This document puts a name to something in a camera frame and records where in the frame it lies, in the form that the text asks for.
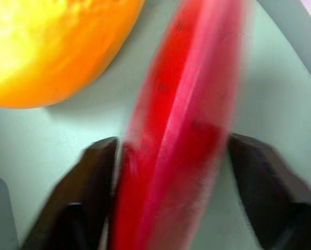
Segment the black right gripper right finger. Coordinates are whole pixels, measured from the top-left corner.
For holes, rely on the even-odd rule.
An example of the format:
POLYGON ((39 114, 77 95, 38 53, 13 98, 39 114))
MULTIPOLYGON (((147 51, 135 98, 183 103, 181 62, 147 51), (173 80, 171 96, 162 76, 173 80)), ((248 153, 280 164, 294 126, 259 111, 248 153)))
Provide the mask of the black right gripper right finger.
POLYGON ((239 196, 263 250, 311 250, 311 187, 271 145, 232 134, 228 151, 239 196))

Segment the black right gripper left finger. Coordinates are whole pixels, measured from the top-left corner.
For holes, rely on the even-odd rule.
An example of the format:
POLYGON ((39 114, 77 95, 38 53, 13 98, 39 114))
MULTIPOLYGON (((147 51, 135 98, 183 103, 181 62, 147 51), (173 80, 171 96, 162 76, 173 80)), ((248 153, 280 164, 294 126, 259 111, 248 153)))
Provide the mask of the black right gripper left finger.
POLYGON ((98 250, 111 207, 117 137, 90 145, 57 183, 20 250, 98 250))

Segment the red chili pepper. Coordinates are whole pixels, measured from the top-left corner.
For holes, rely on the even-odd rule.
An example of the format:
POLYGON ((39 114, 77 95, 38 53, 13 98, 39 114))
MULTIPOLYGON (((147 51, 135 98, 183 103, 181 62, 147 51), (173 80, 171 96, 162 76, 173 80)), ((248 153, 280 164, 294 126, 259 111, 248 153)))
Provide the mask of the red chili pepper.
POLYGON ((250 0, 180 0, 122 144, 108 250, 189 250, 231 129, 250 0))

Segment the pale green plate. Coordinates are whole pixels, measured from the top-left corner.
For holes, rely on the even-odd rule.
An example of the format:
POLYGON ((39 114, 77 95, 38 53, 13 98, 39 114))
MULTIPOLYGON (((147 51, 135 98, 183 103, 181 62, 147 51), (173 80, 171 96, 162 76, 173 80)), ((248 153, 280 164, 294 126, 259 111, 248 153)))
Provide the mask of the pale green plate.
MULTIPOLYGON (((92 85, 57 105, 0 109, 0 250, 18 250, 55 184, 93 142, 122 137, 179 0, 146 0, 124 46, 92 85)), ((234 132, 273 145, 311 186, 311 74, 273 20, 302 36, 301 0, 253 0, 234 132)))

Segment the yellow orange fruit toy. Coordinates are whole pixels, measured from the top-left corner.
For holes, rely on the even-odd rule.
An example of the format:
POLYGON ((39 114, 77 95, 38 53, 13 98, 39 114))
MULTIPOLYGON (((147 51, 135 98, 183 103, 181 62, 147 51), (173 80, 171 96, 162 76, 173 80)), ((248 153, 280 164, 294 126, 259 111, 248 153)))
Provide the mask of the yellow orange fruit toy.
POLYGON ((0 107, 37 108, 90 85, 145 0, 0 0, 0 107))

